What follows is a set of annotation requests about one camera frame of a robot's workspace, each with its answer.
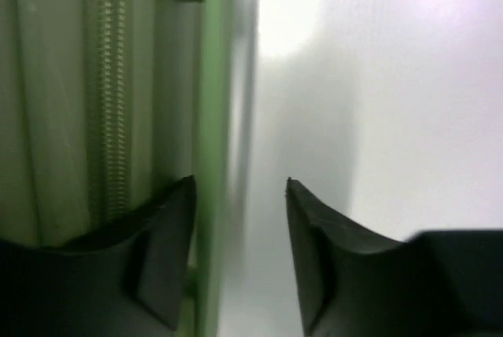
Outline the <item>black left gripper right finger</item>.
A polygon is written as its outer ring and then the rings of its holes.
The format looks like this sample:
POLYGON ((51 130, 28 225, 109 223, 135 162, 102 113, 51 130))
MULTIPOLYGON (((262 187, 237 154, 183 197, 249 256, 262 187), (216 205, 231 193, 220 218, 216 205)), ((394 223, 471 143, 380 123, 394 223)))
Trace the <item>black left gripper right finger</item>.
POLYGON ((398 242, 294 179, 286 203, 304 335, 501 335, 501 231, 426 231, 398 242))

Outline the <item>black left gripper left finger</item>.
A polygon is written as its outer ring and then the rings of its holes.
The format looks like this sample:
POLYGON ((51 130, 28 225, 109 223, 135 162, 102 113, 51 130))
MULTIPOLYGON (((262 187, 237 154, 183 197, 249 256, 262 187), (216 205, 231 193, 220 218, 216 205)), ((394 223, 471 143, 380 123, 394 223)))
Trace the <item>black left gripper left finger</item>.
POLYGON ((186 177, 61 247, 1 242, 4 336, 172 336, 196 213, 186 177))

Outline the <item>green suitcase blue lining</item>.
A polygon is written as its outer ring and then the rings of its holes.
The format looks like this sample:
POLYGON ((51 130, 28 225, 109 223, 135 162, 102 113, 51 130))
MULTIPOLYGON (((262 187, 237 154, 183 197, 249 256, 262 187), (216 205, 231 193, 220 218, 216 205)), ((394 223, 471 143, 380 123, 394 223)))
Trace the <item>green suitcase blue lining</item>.
POLYGON ((186 177, 172 336, 217 332, 255 0, 1 0, 1 242, 61 247, 186 177))

